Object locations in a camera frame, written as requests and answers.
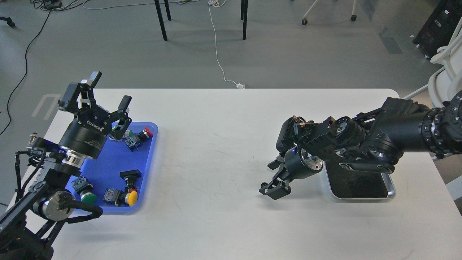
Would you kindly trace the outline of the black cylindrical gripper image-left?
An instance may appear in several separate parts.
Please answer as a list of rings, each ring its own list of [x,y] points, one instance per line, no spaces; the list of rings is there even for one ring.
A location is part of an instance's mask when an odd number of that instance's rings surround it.
[[[63,98],[58,100],[60,111],[74,114],[74,120],[58,145],[92,159],[98,158],[112,127],[122,128],[121,133],[116,135],[120,138],[132,122],[128,116],[131,96],[124,95],[117,111],[112,113],[97,105],[93,89],[101,76],[102,72],[95,71],[89,79],[69,84]]]

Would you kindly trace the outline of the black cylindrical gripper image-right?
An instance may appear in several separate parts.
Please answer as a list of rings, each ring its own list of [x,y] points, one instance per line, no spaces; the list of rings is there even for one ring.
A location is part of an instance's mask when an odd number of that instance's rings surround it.
[[[322,171],[323,161],[303,148],[291,148],[284,157],[277,156],[267,167],[272,170],[287,168],[288,173],[277,173],[273,176],[267,189],[259,189],[261,194],[277,200],[291,193],[290,181],[305,179]]]

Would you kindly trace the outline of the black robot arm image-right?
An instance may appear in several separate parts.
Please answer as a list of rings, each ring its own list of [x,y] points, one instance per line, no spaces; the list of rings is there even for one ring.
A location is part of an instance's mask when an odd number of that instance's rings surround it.
[[[410,99],[388,97],[382,107],[356,117],[328,117],[322,123],[292,116],[276,142],[277,169],[259,192],[277,200],[291,193],[290,182],[326,169],[348,179],[354,198],[392,198],[384,176],[406,152],[432,152],[436,158],[461,153],[461,92],[442,107],[429,108]]]

